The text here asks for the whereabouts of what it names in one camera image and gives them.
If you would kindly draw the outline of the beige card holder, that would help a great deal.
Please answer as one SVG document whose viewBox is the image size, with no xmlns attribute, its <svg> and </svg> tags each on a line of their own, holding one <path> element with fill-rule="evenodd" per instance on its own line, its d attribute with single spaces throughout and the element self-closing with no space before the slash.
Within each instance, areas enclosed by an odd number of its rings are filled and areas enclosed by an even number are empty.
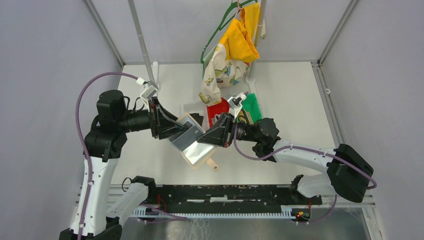
<svg viewBox="0 0 424 240">
<path fill-rule="evenodd" d="M 200 136 L 206 132 L 202 126 L 187 112 L 181 115 L 177 122 L 187 129 L 184 132 L 172 135 L 168 139 L 170 144 L 181 153 L 193 169 L 199 168 L 202 164 L 207 164 L 214 172 L 219 171 L 219 165 L 212 159 L 217 147 L 198 142 Z"/>
</svg>

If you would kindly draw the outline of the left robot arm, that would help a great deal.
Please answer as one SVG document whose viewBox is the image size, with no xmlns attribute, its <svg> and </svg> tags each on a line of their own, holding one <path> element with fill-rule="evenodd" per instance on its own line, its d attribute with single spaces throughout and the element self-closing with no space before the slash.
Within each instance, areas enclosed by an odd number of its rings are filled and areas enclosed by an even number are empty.
<svg viewBox="0 0 424 240">
<path fill-rule="evenodd" d="M 130 109 L 119 90 L 103 92 L 97 101 L 97 116 L 89 133 L 82 138 L 84 177 L 76 215 L 61 240 L 118 240 L 134 210 L 157 198 L 155 180 L 136 176 L 128 190 L 108 207 L 113 174 L 121 157 L 127 134 L 150 130 L 153 138 L 167 139 L 185 131 L 177 118 L 165 110 L 157 97 L 146 109 Z"/>
</svg>

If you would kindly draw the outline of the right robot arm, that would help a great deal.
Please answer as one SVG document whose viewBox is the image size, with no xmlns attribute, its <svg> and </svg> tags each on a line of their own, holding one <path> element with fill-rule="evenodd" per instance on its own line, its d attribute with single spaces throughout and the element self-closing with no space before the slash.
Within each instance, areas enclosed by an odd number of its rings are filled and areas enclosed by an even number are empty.
<svg viewBox="0 0 424 240">
<path fill-rule="evenodd" d="M 222 148 L 234 145 L 249 160 L 288 163 L 317 171 L 315 175 L 297 175 L 292 181 L 288 196 L 295 204 L 320 195 L 337 195 L 361 203 L 366 192 L 377 187 L 373 167 L 350 145 L 305 146 L 280 138 L 279 132 L 273 118 L 250 124 L 236 122 L 224 113 L 197 141 Z"/>
</svg>

